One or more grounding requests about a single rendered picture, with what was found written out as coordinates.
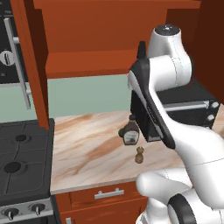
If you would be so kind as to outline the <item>orange wooden drawer front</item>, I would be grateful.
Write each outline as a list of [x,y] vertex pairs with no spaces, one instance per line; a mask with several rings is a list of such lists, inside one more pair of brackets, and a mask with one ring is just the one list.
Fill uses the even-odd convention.
[[[99,191],[103,191],[104,193],[112,192],[116,188],[119,188],[120,190],[124,190],[124,195],[109,197],[105,199],[95,199],[95,195]],[[115,185],[105,185],[105,186],[95,187],[91,189],[70,192],[69,196],[70,196],[73,207],[76,207],[78,205],[84,206],[84,205],[90,205],[94,203],[104,203],[104,202],[111,202],[111,201],[141,198],[140,193],[137,191],[135,181],[120,183]]]

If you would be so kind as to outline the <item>black stove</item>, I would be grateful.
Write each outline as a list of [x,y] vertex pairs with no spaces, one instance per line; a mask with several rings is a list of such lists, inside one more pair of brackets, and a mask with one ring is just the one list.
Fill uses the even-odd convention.
[[[54,120],[0,123],[0,224],[57,224],[50,194]],[[36,215],[31,207],[44,204]],[[16,208],[9,220],[4,211]]]

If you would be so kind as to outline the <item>orange wooden open cabinet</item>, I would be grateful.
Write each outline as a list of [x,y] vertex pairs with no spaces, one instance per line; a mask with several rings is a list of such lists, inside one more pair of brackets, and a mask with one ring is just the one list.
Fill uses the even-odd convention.
[[49,79],[125,74],[157,25],[182,28],[193,38],[200,0],[24,0],[29,21],[40,26]]

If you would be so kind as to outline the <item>black stove knob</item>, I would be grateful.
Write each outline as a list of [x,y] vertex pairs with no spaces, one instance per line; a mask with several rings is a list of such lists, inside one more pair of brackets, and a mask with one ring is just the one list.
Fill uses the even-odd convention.
[[4,215],[8,217],[8,219],[10,221],[13,220],[13,218],[18,215],[18,210],[16,208],[9,208],[9,209],[6,209],[4,211]]
[[31,206],[31,210],[36,214],[40,215],[40,213],[46,208],[44,204],[38,203]]

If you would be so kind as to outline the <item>black toaster oven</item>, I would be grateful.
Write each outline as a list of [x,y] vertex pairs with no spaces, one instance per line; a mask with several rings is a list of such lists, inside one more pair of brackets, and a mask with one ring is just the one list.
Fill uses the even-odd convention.
[[[196,80],[191,81],[183,87],[176,87],[160,91],[157,93],[160,101],[165,104],[181,103],[181,102],[198,102],[209,101],[208,109],[198,108],[181,111],[167,112],[168,116],[178,123],[197,125],[211,129],[214,125],[214,120],[208,121],[209,115],[216,117],[219,108],[211,108],[213,102],[221,104],[208,90],[201,86]],[[130,111],[136,116],[136,123],[141,130],[144,139],[147,142],[159,141],[160,137],[157,133],[151,119],[135,92],[131,93]]]

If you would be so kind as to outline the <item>brown syrup bottle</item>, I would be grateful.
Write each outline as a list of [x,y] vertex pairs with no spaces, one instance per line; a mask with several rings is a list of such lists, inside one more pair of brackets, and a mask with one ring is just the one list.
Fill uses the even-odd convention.
[[125,145],[136,145],[139,139],[139,128],[134,115],[129,116],[129,122],[123,128],[122,134]]

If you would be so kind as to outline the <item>brown pepper shaker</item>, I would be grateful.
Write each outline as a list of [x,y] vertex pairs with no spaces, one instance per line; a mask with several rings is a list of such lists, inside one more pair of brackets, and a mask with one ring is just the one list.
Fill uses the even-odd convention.
[[144,156],[143,156],[144,148],[143,147],[137,147],[136,151],[137,151],[137,154],[136,154],[136,157],[135,157],[135,162],[138,163],[138,164],[141,164],[144,161]]

